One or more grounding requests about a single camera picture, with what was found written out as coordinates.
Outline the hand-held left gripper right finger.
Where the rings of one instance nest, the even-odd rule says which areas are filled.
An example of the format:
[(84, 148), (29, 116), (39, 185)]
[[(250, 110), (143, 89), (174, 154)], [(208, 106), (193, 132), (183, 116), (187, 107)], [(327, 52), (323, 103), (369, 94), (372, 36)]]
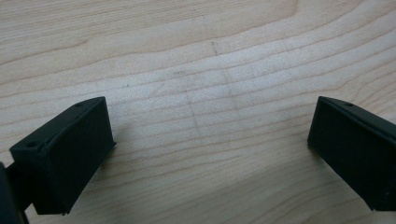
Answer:
[(375, 211), (396, 211), (396, 124), (320, 96), (308, 147)]

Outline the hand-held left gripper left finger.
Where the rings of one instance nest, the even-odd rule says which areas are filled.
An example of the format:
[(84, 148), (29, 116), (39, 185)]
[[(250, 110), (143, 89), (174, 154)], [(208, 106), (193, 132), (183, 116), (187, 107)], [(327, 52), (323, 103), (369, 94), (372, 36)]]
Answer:
[(21, 206), (68, 214), (114, 146), (105, 97), (70, 106), (10, 148)]

